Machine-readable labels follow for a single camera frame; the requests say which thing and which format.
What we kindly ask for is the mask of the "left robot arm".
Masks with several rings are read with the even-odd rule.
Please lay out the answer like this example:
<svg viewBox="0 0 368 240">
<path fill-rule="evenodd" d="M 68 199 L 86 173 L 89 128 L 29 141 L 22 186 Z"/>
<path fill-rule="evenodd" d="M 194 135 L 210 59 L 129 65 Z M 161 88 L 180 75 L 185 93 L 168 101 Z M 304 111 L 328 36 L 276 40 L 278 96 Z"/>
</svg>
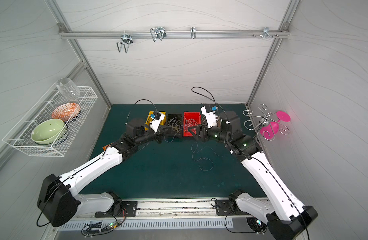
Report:
<svg viewBox="0 0 368 240">
<path fill-rule="evenodd" d="M 121 202 L 115 193 L 82 195 L 80 191 L 109 169 L 129 159 L 138 152 L 140 145 L 153 141 L 161 143 L 170 129 L 158 120 L 153 120 L 149 126 L 141 119 L 131 120 L 125 133 L 102 153 L 74 170 L 60 176 L 50 174 L 43 180 L 37 201 L 40 215 L 53 227 L 60 227 L 78 215 L 113 210 Z"/>
</svg>

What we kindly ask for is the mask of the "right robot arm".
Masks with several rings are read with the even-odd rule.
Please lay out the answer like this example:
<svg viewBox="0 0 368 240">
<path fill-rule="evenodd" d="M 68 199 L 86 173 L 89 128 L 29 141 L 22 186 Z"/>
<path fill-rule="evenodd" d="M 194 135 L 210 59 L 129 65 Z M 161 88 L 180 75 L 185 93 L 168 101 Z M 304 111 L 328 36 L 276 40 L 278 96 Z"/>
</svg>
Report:
<svg viewBox="0 0 368 240">
<path fill-rule="evenodd" d="M 230 195 L 233 213 L 248 213 L 267 226 L 276 240 L 294 240 L 318 217 L 312 206 L 304 205 L 285 185 L 262 153 L 259 144 L 242 130 L 239 116 L 233 111 L 204 112 L 206 121 L 185 130 L 203 142 L 224 144 L 258 182 L 269 199 L 258 200 L 242 190 Z"/>
</svg>

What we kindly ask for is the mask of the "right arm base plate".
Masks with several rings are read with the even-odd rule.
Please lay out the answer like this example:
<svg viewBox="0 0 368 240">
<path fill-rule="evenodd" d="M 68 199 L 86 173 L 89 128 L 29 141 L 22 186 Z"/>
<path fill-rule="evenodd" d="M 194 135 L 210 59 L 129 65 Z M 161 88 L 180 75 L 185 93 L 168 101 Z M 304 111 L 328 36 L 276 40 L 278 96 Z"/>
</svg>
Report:
<svg viewBox="0 0 368 240">
<path fill-rule="evenodd" d="M 239 211 L 237 208 L 237 204 L 234 200 L 218 200 L 214 199 L 212 201 L 212 205 L 216 209 L 217 216 L 237 216 L 239 215 Z"/>
</svg>

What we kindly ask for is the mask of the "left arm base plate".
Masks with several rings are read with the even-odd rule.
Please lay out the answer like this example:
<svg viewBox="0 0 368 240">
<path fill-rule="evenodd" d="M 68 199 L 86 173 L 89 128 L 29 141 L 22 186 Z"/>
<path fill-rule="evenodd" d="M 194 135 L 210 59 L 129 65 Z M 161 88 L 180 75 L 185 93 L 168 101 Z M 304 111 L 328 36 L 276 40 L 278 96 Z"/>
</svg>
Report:
<svg viewBox="0 0 368 240">
<path fill-rule="evenodd" d="M 112 216 L 116 218 L 132 218 L 136 216 L 137 205 L 137 201 L 115 202 L 108 211 L 96 212 L 94 216 L 96 218 L 111 218 Z"/>
</svg>

